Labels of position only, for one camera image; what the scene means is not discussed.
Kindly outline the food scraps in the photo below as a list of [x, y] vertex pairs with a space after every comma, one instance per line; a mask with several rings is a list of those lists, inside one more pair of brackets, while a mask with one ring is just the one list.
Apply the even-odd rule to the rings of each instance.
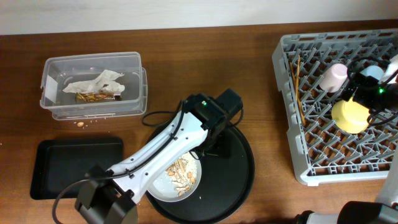
[[173, 190], [177, 193], [177, 197], [181, 197], [192, 189], [197, 182], [198, 167], [197, 160], [190, 152], [179, 157], [165, 171]]

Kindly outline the pink cup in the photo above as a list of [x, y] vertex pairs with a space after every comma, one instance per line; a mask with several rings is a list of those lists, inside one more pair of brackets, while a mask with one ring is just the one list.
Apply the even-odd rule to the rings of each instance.
[[333, 64], [323, 73], [319, 86], [329, 93], [337, 92], [347, 79], [348, 68], [342, 63]]

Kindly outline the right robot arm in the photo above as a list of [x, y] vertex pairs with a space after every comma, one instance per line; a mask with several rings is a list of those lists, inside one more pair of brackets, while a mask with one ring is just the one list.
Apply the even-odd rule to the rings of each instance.
[[385, 164], [380, 149], [388, 150], [397, 144], [397, 57], [383, 60], [362, 56], [348, 64], [335, 63], [317, 80], [324, 93], [339, 97], [328, 100], [325, 109], [331, 111], [328, 125], [323, 128], [332, 134], [334, 126], [347, 134], [346, 139], [333, 135], [324, 142], [324, 149], [335, 152], [327, 167], [343, 167], [330, 182], [347, 182], [385, 178], [385, 183], [374, 202], [347, 202], [339, 213], [321, 214], [304, 211], [294, 223], [397, 223], [397, 153], [390, 157], [388, 171], [378, 171]]

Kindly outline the yellow bowl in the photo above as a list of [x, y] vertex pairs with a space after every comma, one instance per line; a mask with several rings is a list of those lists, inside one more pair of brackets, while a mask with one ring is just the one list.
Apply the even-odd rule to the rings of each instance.
[[351, 97], [348, 101], [340, 100], [332, 107], [331, 117], [335, 124], [343, 131], [350, 134], [358, 134], [368, 127], [367, 119], [369, 109], [353, 101]]

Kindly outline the wooden chopstick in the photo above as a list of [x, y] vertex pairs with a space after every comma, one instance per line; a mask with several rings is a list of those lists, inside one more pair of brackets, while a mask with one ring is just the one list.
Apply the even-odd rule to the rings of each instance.
[[[293, 70], [292, 62], [289, 62], [289, 67], [290, 67], [290, 71], [292, 73], [292, 79], [293, 79], [293, 82], [294, 82], [294, 89], [295, 89], [296, 72], [294, 72], [294, 70]], [[305, 120], [304, 115], [303, 115], [302, 104], [301, 104], [299, 96], [298, 96], [298, 99], [299, 99], [299, 101], [297, 102], [297, 104], [298, 104], [298, 112], [299, 112], [299, 115], [300, 115], [301, 123], [305, 126], [306, 125], [306, 120]]]
[[295, 76], [295, 96], [296, 101], [299, 102], [299, 75], [300, 75], [300, 63], [301, 63], [301, 56], [298, 55], [297, 59], [297, 69], [296, 69], [296, 76]]

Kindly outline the white tissue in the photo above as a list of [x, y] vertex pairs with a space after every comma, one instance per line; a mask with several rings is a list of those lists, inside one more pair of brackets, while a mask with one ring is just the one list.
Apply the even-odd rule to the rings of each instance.
[[116, 79], [123, 77], [123, 73], [114, 72], [111, 70], [104, 70], [94, 80], [74, 82], [68, 84], [63, 89], [65, 93], [99, 93], [105, 92], [110, 94], [122, 93], [125, 86], [116, 82]]

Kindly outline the blue cup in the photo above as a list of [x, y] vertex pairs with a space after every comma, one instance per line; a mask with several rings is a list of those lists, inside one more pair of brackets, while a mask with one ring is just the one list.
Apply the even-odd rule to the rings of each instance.
[[380, 80], [384, 76], [384, 70], [377, 65], [370, 65], [364, 70], [360, 71], [360, 74], [364, 75], [365, 77], [373, 77], [377, 80]]

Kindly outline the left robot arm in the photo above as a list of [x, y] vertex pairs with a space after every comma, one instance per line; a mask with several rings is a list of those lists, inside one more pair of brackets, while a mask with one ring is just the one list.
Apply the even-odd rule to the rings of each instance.
[[213, 149], [242, 108], [241, 97], [232, 90], [217, 98], [202, 93], [189, 96], [164, 129], [134, 155], [108, 170], [90, 171], [76, 210], [88, 223], [137, 222], [137, 204], [155, 179], [185, 153]]

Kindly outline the grey plate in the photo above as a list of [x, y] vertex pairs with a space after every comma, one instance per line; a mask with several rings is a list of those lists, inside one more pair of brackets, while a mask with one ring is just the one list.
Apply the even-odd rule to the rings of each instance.
[[178, 202], [189, 197], [197, 189], [201, 180], [201, 162], [199, 156], [190, 151], [192, 156], [197, 160], [198, 177], [197, 182], [193, 185], [192, 189], [181, 197], [177, 197], [177, 193], [173, 190], [173, 185], [170, 183], [170, 179], [167, 177], [165, 171], [155, 179], [155, 181], [149, 186], [148, 192], [155, 199], [162, 202]]

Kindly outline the gold snack wrapper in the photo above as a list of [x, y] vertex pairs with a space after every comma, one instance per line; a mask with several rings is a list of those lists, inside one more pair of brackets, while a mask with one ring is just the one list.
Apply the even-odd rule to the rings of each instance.
[[105, 101], [105, 100], [116, 100], [121, 101], [120, 95], [99, 92], [99, 93], [77, 93], [75, 95], [76, 102], [95, 102], [95, 101]]

